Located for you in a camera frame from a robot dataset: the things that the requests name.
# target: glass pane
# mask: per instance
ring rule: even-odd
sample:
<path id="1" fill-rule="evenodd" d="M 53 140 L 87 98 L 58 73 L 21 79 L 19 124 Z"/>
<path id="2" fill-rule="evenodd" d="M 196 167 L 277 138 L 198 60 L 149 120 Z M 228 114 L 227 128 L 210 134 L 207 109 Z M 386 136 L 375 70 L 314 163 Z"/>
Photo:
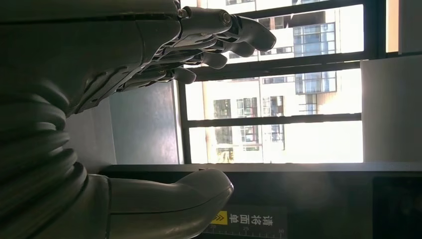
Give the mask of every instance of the glass pane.
<path id="1" fill-rule="evenodd" d="M 362 5 L 258 21 L 277 37 L 274 49 L 247 58 L 224 53 L 229 58 L 228 64 L 363 51 Z"/>
<path id="2" fill-rule="evenodd" d="M 189 120 L 362 112 L 360 69 L 194 82 L 186 97 Z"/>
<path id="3" fill-rule="evenodd" d="M 190 129 L 192 163 L 363 162 L 361 121 L 225 127 L 232 143 L 220 128 Z"/>
<path id="4" fill-rule="evenodd" d="M 181 0 L 181 5 L 224 9 L 233 14 L 319 1 L 325 0 Z"/>
<path id="5" fill-rule="evenodd" d="M 399 1 L 387 0 L 387 52 L 399 51 Z"/>

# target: yellow warning label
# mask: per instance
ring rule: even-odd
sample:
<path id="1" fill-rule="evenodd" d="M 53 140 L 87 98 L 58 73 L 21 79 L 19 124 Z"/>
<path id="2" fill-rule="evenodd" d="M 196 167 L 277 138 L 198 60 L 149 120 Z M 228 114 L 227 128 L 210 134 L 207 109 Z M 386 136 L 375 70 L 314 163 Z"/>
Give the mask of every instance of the yellow warning label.
<path id="1" fill-rule="evenodd" d="M 220 211 L 211 224 L 227 225 L 227 211 Z"/>

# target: building window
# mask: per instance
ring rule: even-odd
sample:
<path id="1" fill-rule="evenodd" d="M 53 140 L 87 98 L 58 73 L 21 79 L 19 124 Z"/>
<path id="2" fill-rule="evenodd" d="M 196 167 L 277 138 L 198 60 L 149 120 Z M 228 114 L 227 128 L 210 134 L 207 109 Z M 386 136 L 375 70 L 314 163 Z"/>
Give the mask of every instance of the building window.
<path id="1" fill-rule="evenodd" d="M 257 117 L 258 105 L 256 97 L 244 98 L 236 100 L 237 103 L 237 116 L 239 118 Z"/>
<path id="2" fill-rule="evenodd" d="M 240 135 L 242 136 L 242 142 L 244 143 L 258 143 L 259 142 L 258 133 L 259 132 L 258 132 L 257 125 L 240 127 Z"/>
<path id="3" fill-rule="evenodd" d="M 214 118 L 215 119 L 231 118 L 230 100 L 214 101 Z"/>
<path id="4" fill-rule="evenodd" d="M 243 151 L 259 151 L 259 147 L 243 147 Z"/>
<path id="5" fill-rule="evenodd" d="M 252 56 L 257 56 L 257 55 L 258 55 L 257 51 L 254 51 L 253 54 L 252 54 Z M 247 57 L 241 57 L 241 56 L 239 56 L 239 55 L 237 55 L 236 53 L 233 53 L 233 52 L 229 52 L 228 57 L 229 57 L 229 59 L 247 58 Z"/>
<path id="6" fill-rule="evenodd" d="M 216 127 L 215 128 L 215 139 L 217 144 L 226 143 L 233 144 L 233 134 L 230 126 Z"/>
<path id="7" fill-rule="evenodd" d="M 294 82 L 295 76 L 277 76 L 277 77 L 267 77 L 262 79 L 263 84 L 277 84 L 277 83 L 286 83 Z"/>
<path id="8" fill-rule="evenodd" d="M 272 124 L 271 125 L 271 142 L 284 141 L 284 125 Z"/>
<path id="9" fill-rule="evenodd" d="M 301 103 L 299 104 L 299 112 L 304 115 L 316 115 L 317 110 L 317 95 L 302 95 Z"/>
<path id="10" fill-rule="evenodd" d="M 276 52 L 277 54 L 292 53 L 292 47 L 291 46 L 279 47 L 279 48 L 276 48 Z"/>
<path id="11" fill-rule="evenodd" d="M 259 54 L 261 56 L 264 56 L 264 55 L 284 54 L 284 53 L 292 53 L 292 52 L 293 52 L 292 47 L 286 46 L 286 47 L 273 48 L 270 51 L 260 51 Z"/>
<path id="12" fill-rule="evenodd" d="M 324 23 L 293 28 L 295 57 L 335 53 L 335 24 Z"/>
<path id="13" fill-rule="evenodd" d="M 318 94 L 337 91 L 335 71 L 295 75 L 296 94 Z"/>
<path id="14" fill-rule="evenodd" d="M 255 1 L 255 0 L 225 0 L 225 4 L 226 5 L 234 5 L 234 4 L 253 2 L 253 1 Z"/>
<path id="15" fill-rule="evenodd" d="M 263 18 L 263 19 L 259 19 L 258 22 L 260 24 L 262 24 L 264 27 L 266 27 L 267 29 L 271 30 L 271 20 L 270 18 Z"/>
<path id="16" fill-rule="evenodd" d="M 282 16 L 277 16 L 274 18 L 274 29 L 284 28 L 284 20 Z"/>
<path id="17" fill-rule="evenodd" d="M 282 96 L 270 96 L 262 99 L 262 115 L 268 116 L 283 116 L 283 97 Z"/>
<path id="18" fill-rule="evenodd" d="M 251 82 L 251 81 L 259 81 L 259 77 L 239 78 L 239 79 L 234 79 L 234 80 L 220 80 L 219 82 L 239 83 L 239 82 Z"/>
<path id="19" fill-rule="evenodd" d="M 233 148 L 217 149 L 218 163 L 234 163 Z"/>

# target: screw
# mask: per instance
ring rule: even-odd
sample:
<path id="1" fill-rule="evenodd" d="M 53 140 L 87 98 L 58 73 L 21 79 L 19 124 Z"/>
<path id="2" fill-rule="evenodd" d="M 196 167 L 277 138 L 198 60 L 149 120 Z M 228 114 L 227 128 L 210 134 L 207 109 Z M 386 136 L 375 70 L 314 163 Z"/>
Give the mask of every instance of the screw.
<path id="1" fill-rule="evenodd" d="M 222 11 L 220 13 L 220 20 L 223 23 L 224 26 L 230 26 L 231 25 L 231 16 L 226 11 Z"/>
<path id="2" fill-rule="evenodd" d="M 177 16 L 180 18 L 187 18 L 189 15 L 186 10 L 180 9 L 179 11 L 177 11 Z"/>

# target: robotic hand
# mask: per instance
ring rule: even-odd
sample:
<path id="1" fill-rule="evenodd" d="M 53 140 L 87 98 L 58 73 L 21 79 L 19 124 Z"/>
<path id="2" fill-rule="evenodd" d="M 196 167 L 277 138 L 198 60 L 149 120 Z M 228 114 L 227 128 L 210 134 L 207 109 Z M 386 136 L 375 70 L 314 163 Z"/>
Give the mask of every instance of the robotic hand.
<path id="1" fill-rule="evenodd" d="M 232 51 L 249 57 L 255 49 L 268 51 L 276 42 L 275 36 L 258 22 L 225 10 L 187 6 L 178 11 L 178 16 L 182 26 L 179 36 L 161 47 L 145 70 L 122 84 L 118 92 L 171 80 L 190 84 L 196 75 L 183 68 L 185 64 L 221 69 L 227 58 L 220 53 Z"/>
<path id="2" fill-rule="evenodd" d="M 89 175 L 66 116 L 118 91 L 221 68 L 275 37 L 258 22 L 172 0 L 0 3 L 0 238 L 188 239 L 229 199 L 218 170 L 174 184 Z"/>

